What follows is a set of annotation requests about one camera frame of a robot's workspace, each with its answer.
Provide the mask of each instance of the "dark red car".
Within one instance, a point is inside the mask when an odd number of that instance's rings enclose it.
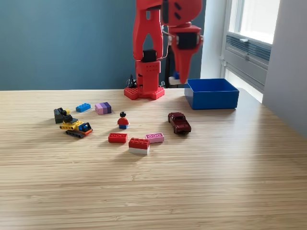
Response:
[[[192,130],[182,113],[170,113],[168,115],[168,122],[172,124],[174,133],[176,134],[188,134]]]

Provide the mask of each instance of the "white lego brick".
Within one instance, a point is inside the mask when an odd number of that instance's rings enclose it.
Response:
[[[131,153],[137,153],[137,154],[144,154],[148,155],[149,154],[149,148],[148,149],[135,149],[135,148],[129,148],[129,152]]]

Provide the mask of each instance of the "white wall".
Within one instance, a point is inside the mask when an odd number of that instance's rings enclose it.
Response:
[[[219,78],[227,0],[207,0],[201,78]]]
[[[307,137],[307,0],[281,0],[263,104]]]

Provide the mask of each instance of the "red robot arm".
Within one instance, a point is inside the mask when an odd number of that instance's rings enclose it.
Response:
[[[191,57],[202,44],[201,29],[189,21],[201,11],[202,0],[136,0],[136,19],[133,30],[133,56],[136,60],[137,88],[125,89],[131,99],[152,98],[164,95],[158,86],[163,56],[162,25],[169,27],[169,44],[175,54],[176,71],[180,82],[185,83],[189,75]],[[146,12],[150,11],[147,20]],[[153,50],[143,50],[146,36],[153,40]]]

